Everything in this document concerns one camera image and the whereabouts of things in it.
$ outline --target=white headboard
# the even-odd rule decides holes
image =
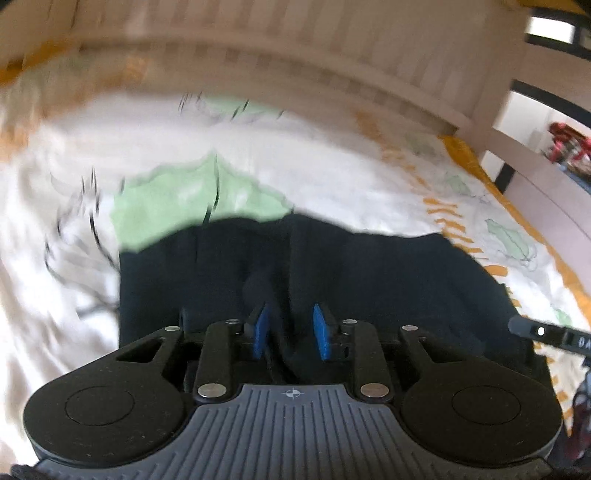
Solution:
[[[209,61],[339,90],[479,149],[526,20],[502,0],[14,0],[0,14],[0,65],[65,36],[188,63],[206,48]]]

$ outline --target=black lever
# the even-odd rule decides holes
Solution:
[[[591,333],[515,315],[509,320],[514,335],[591,358]]]

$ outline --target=white bedsheet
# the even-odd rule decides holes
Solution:
[[[35,462],[21,421],[27,398],[56,376],[117,348],[116,316],[108,308],[117,301],[118,273],[97,248],[88,220],[92,214],[101,245],[116,259],[109,209],[125,178],[162,164],[197,164],[216,150],[299,211],[350,230],[404,236],[441,231],[408,169],[385,164],[380,147],[360,135],[330,132],[288,113],[272,122],[220,121],[204,115],[197,103],[180,112],[179,101],[180,95],[101,96],[46,121],[27,149],[0,167],[0,471],[10,463]],[[436,186],[437,198],[459,205],[464,224],[489,258],[481,263],[509,269],[506,283],[522,313],[558,322],[554,309],[559,308],[573,326],[587,328],[545,247],[453,164],[439,140],[407,135],[398,142],[406,161]],[[516,260],[502,244],[491,243],[490,232],[481,231],[482,219],[493,214],[535,247],[530,273],[531,253],[525,263]],[[97,296],[106,308],[81,320],[78,314],[95,307]],[[572,394],[584,374],[580,359],[550,354],[556,359],[552,373],[560,373],[561,389]]]

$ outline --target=orange pattern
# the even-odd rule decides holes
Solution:
[[[466,227],[460,223],[454,222],[453,220],[448,220],[447,218],[438,218],[435,220],[435,223],[442,223],[444,227],[455,228],[456,230],[461,231],[462,233],[466,233]]]
[[[506,277],[509,274],[509,269],[507,267],[503,267],[502,265],[487,265],[484,267],[484,269],[496,277]]]
[[[472,238],[468,238],[468,237],[466,237],[466,236],[463,236],[463,235],[458,235],[457,233],[452,233],[452,232],[450,232],[449,230],[447,230],[446,228],[444,228],[444,229],[441,231],[441,234],[442,234],[442,235],[443,235],[445,238],[447,238],[447,239],[452,239],[452,238],[454,238],[454,239],[456,239],[456,240],[461,240],[462,242],[464,242],[464,243],[466,243],[466,244],[473,244],[473,243],[474,243],[474,240],[472,240]]]
[[[443,207],[458,208],[457,203],[445,203],[445,202],[442,202],[441,200],[437,200],[432,197],[428,197],[428,198],[423,199],[423,203],[425,203],[427,205],[440,205]]]
[[[432,215],[434,213],[448,213],[458,218],[464,218],[463,215],[460,215],[457,212],[454,212],[451,208],[429,208],[427,209],[427,213]]]

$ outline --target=metal rivet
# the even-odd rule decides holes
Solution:
[[[228,389],[220,383],[206,383],[197,389],[203,398],[218,398],[225,395]]]
[[[382,398],[388,395],[390,390],[381,383],[366,383],[361,387],[361,393],[369,398]]]

